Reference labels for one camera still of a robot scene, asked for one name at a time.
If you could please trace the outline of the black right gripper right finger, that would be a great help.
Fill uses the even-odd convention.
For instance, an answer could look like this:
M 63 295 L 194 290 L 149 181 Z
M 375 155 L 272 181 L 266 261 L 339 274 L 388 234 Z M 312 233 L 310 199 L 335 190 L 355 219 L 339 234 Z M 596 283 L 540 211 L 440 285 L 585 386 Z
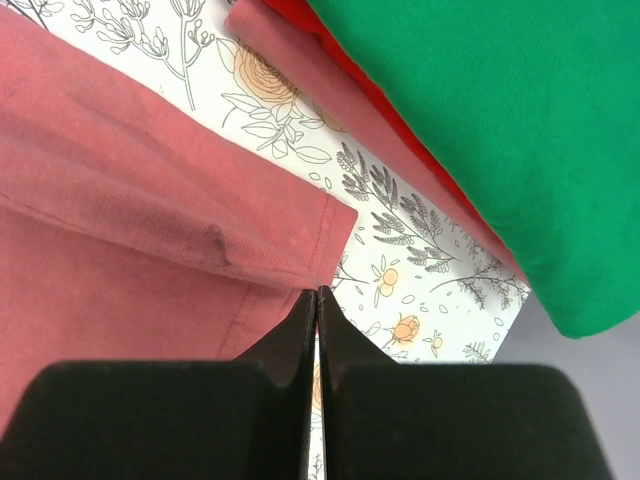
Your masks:
M 578 390 L 531 364 L 398 363 L 318 293 L 330 479 L 608 479 Z

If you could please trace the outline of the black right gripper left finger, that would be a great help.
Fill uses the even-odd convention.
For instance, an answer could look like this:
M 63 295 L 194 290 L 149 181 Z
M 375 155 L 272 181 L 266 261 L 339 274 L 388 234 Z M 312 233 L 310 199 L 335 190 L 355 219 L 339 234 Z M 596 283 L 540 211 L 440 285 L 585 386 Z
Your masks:
M 5 479 L 302 479 L 316 295 L 231 361 L 65 361 L 28 385 Z

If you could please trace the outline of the dusty rose t-shirt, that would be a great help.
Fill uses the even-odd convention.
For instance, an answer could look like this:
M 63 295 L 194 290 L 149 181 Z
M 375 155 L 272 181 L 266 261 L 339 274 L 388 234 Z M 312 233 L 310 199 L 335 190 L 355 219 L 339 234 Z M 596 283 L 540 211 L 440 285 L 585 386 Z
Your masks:
M 230 359 L 329 284 L 356 212 L 1 12 L 1 419 L 46 366 Z

